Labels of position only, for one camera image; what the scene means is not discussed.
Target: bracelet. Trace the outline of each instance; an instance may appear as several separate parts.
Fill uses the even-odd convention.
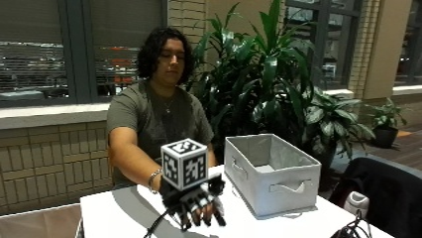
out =
[[[153,179],[154,179],[154,177],[159,174],[161,171],[162,171],[161,169],[158,169],[157,171],[154,171],[154,172],[150,174],[149,179],[147,179],[147,187],[149,187],[149,190],[150,190],[150,192],[151,192],[153,194],[157,194],[157,192],[158,192],[158,191],[155,191],[155,190],[153,189],[153,186],[151,186]]]

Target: table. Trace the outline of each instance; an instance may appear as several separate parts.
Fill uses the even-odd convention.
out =
[[[294,237],[330,238],[354,216],[316,197],[315,207],[285,212],[257,219],[223,173],[223,166],[210,168],[210,174],[222,173],[225,180],[223,204],[225,227],[203,224],[182,233],[175,222],[166,217],[153,237]],[[102,192],[80,199],[83,237],[143,237],[158,215],[165,211],[159,194],[151,194],[146,187],[137,185]],[[374,226],[371,237],[391,237]]]

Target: olive t-shirt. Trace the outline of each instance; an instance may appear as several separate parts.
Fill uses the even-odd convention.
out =
[[[161,164],[161,146],[186,138],[207,145],[213,132],[198,99],[177,87],[170,101],[154,93],[149,82],[130,85],[118,93],[106,112],[106,138],[117,127],[137,132],[137,146]],[[118,168],[113,169],[114,185],[131,185]]]

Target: black chair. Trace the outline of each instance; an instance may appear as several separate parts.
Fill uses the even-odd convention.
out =
[[[343,207],[355,190],[368,197],[367,222],[396,238],[422,237],[422,179],[392,164],[351,160],[330,202]]]

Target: box handle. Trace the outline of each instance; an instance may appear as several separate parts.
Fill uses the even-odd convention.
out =
[[[231,156],[231,157],[233,157],[233,165],[231,165],[233,170],[242,176],[243,179],[247,179],[247,172],[246,172],[246,170],[245,170],[241,166],[238,166],[238,165],[235,164],[235,157],[234,157],[234,156]]]
[[[281,183],[277,183],[277,184],[269,185],[269,192],[281,192],[281,191],[285,191],[285,190],[287,189],[289,191],[292,191],[292,192],[295,192],[295,193],[303,193],[304,188],[306,188],[306,186],[308,186],[308,185],[312,185],[312,183],[311,183],[310,180],[303,180],[303,181],[300,182],[299,187],[295,188],[295,189],[291,188],[291,187],[289,187],[289,186],[286,186],[286,185],[283,185],[283,184],[281,184]]]

